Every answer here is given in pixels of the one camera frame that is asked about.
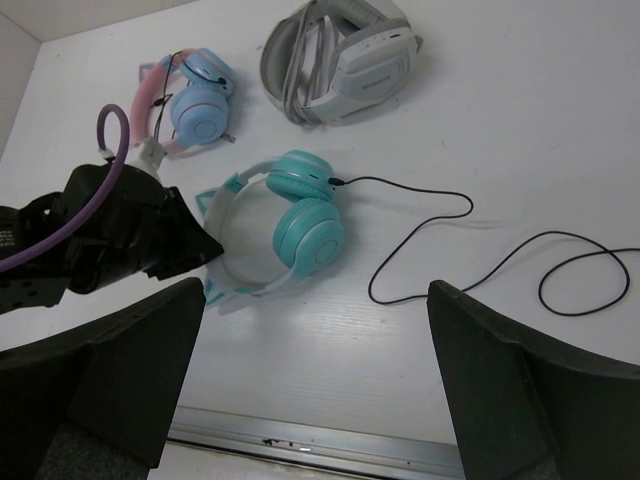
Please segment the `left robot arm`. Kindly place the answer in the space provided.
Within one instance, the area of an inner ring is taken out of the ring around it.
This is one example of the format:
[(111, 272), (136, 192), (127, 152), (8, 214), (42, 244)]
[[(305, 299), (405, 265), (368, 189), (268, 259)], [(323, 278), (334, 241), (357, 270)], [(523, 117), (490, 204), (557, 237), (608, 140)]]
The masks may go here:
[(222, 255), (180, 191), (125, 166), (98, 208), (108, 166), (81, 165), (65, 188), (27, 206), (1, 209), (1, 310), (52, 307), (139, 272), (164, 280)]

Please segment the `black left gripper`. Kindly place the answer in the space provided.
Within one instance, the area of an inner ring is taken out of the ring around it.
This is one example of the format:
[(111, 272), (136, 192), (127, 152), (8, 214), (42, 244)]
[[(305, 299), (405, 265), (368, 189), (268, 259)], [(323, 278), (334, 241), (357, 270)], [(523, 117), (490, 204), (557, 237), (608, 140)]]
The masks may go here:
[(224, 253), (195, 219), (177, 187), (132, 166), (100, 207), (58, 246), (67, 289), (89, 294), (138, 272), (166, 280)]

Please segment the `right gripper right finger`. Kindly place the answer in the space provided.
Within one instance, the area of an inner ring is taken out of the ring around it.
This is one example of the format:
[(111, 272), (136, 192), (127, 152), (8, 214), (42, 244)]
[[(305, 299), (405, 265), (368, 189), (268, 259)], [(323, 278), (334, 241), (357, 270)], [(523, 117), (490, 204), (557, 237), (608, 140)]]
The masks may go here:
[(639, 368), (510, 319), (442, 281), (431, 335), (468, 479), (636, 479)]

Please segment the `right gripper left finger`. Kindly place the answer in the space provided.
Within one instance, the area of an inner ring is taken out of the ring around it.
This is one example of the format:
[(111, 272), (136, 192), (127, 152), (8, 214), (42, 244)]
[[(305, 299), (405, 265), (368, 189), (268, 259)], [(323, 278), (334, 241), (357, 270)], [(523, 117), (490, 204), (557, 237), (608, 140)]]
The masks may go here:
[(145, 479), (200, 330), (202, 282), (1, 354), (4, 479)]

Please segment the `teal cat-ear headphones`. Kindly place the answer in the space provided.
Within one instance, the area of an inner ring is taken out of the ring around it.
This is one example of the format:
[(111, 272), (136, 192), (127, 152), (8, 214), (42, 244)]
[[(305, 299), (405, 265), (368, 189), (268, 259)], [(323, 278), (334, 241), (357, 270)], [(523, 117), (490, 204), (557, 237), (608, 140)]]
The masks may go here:
[(222, 240), (232, 205), (257, 175), (264, 175), (266, 187), (290, 202), (272, 235), (272, 250), (287, 272), (271, 283), (241, 281), (218, 257), (206, 265), (207, 309), (236, 297), (264, 297), (300, 281), (334, 262), (346, 243), (341, 214), (334, 203), (334, 169), (326, 160), (303, 150), (290, 150), (257, 163), (196, 196), (203, 229), (214, 240)]

